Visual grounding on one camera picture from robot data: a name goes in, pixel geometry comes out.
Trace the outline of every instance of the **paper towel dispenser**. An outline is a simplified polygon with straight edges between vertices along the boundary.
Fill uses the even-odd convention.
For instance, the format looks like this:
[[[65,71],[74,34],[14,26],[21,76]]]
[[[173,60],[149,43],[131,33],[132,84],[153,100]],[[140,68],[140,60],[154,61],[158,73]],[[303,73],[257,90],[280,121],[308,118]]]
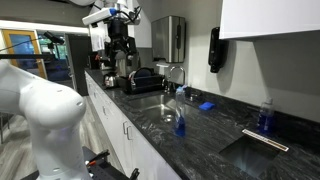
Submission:
[[[152,22],[153,60],[182,63],[185,57],[186,21],[168,16]]]

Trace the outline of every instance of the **door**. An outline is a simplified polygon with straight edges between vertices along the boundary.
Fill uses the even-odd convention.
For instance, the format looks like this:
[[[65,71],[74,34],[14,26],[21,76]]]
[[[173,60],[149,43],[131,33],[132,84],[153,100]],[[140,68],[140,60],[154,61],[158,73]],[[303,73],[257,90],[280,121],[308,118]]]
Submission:
[[[2,30],[9,54],[40,54],[34,31]],[[34,75],[46,78],[42,59],[11,59],[11,64]]]

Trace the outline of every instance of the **refrigerator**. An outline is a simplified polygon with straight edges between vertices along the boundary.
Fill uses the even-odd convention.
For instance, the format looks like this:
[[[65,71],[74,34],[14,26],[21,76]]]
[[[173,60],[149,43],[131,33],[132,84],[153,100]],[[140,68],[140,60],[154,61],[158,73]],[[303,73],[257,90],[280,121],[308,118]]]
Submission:
[[[87,35],[65,34],[65,40],[73,88],[81,96],[88,96],[84,69],[92,54],[91,38]]]

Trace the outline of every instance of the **sink faucet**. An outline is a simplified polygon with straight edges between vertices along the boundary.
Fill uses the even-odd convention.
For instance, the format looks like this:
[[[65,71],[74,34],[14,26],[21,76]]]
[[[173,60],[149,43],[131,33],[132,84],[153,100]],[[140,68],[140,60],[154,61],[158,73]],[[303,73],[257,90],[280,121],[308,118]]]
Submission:
[[[174,69],[180,69],[182,72],[183,72],[183,84],[182,85],[185,85],[186,83],[186,71],[183,69],[182,66],[173,66],[171,69],[170,69],[170,73],[169,73],[169,78],[171,78],[171,73]]]

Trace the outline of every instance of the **upper cabinet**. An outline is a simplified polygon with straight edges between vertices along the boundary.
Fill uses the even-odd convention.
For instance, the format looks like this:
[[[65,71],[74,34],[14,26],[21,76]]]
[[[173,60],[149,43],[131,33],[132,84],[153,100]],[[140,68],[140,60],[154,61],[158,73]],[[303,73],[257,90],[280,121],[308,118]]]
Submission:
[[[145,9],[148,7],[145,4],[139,4],[137,0],[128,1],[129,9],[134,9],[137,6],[142,7],[140,12],[141,21],[139,25],[129,25],[129,36],[135,38],[138,48],[151,48],[151,22],[145,13]]]
[[[223,0],[220,39],[320,30],[319,0]]]

